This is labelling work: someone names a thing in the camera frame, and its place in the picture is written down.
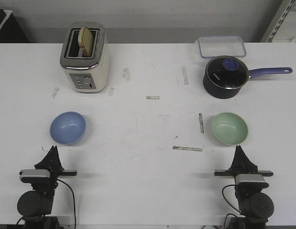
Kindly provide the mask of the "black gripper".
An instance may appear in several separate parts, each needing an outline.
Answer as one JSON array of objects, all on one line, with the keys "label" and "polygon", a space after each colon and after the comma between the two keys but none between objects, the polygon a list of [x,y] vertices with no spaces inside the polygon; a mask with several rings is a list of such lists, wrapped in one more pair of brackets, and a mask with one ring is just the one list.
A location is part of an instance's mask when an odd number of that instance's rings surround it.
[{"label": "black gripper", "polygon": [[33,191],[46,198],[53,198],[58,187],[58,177],[73,177],[77,170],[65,170],[61,164],[57,146],[52,146],[47,155],[36,165],[35,169],[50,169],[53,163],[54,171],[50,172],[50,180],[45,183],[33,184]]},{"label": "black gripper", "polygon": [[[233,171],[238,170],[240,164],[243,172],[258,172],[258,173],[236,173]],[[269,187],[269,184],[265,181],[264,177],[271,177],[274,175],[272,171],[258,171],[257,165],[252,163],[246,156],[242,147],[237,145],[235,147],[235,153],[233,161],[229,170],[216,169],[214,171],[216,177],[233,177],[235,181],[235,196],[238,200],[246,199],[254,195],[255,193],[261,193],[265,188]]]}]

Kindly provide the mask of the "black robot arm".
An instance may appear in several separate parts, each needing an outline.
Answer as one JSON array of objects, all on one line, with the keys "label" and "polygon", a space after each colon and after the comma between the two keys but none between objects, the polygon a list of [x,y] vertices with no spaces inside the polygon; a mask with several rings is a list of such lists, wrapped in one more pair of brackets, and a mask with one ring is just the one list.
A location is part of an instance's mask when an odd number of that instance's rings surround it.
[{"label": "black robot arm", "polygon": [[65,170],[62,167],[58,148],[52,146],[43,160],[34,169],[19,172],[20,181],[30,184],[32,190],[21,195],[17,202],[17,211],[22,215],[24,229],[63,229],[57,216],[51,216],[55,190],[58,183],[66,182],[59,177],[74,177],[76,170]]},{"label": "black robot arm", "polygon": [[[258,166],[250,161],[240,145],[235,148],[233,161],[229,169],[216,169],[216,177],[233,177],[234,184],[222,188],[222,197],[240,216],[228,213],[223,223],[224,229],[265,229],[268,219],[274,213],[274,203],[271,198],[262,192],[269,184],[265,177],[274,173],[259,170]],[[225,197],[224,191],[234,187],[238,207],[234,207]]]}]

